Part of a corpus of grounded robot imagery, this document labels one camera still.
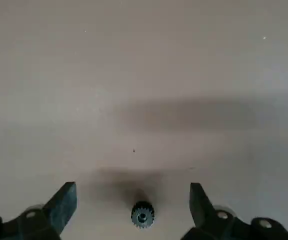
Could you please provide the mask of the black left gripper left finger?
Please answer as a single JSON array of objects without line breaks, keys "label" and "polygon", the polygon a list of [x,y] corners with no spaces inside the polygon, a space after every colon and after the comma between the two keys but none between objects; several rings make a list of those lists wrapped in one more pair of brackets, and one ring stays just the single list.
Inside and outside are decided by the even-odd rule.
[{"label": "black left gripper left finger", "polygon": [[59,240],[76,209],[77,186],[69,181],[42,207],[32,207],[8,222],[0,217],[0,240]]}]

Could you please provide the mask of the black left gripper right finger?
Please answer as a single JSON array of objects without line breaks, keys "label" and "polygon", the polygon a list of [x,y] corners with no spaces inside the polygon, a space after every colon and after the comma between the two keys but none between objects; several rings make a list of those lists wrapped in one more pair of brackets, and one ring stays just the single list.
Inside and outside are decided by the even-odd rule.
[{"label": "black left gripper right finger", "polygon": [[183,240],[288,240],[288,231],[271,218],[256,217],[247,224],[228,211],[215,209],[200,183],[190,184],[189,209],[195,226]]}]

